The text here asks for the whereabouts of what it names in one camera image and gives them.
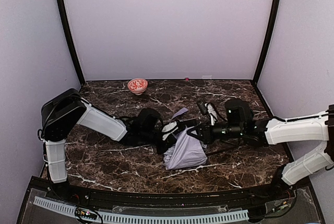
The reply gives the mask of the lavender folding umbrella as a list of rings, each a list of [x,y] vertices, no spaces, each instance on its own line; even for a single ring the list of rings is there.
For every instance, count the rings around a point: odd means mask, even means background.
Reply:
[[[182,108],[172,117],[176,121],[177,117],[187,112],[187,108]],[[163,162],[166,170],[178,170],[203,165],[207,162],[206,150],[208,145],[203,144],[198,138],[187,135],[187,129],[178,134],[171,134],[177,138],[176,144],[163,154]]]

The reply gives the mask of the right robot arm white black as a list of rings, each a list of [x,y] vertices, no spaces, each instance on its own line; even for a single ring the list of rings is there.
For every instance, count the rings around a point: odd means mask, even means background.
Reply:
[[[227,118],[217,122],[214,106],[198,101],[202,113],[210,123],[200,123],[187,133],[204,144],[215,140],[242,139],[247,145],[262,147],[288,142],[319,141],[319,145],[299,159],[279,167],[271,181],[274,187],[287,187],[319,171],[333,168],[333,105],[317,114],[282,119],[255,120],[248,103],[230,99],[225,104]]]

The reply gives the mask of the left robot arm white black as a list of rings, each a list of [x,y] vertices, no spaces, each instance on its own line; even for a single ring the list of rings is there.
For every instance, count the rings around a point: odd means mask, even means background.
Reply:
[[[65,143],[76,125],[101,133],[125,146],[154,144],[159,154],[174,143],[177,122],[164,124],[161,114],[144,108],[135,117],[114,117],[84,99],[72,88],[43,105],[42,127],[37,135],[43,142],[43,159],[52,183],[67,182]]]

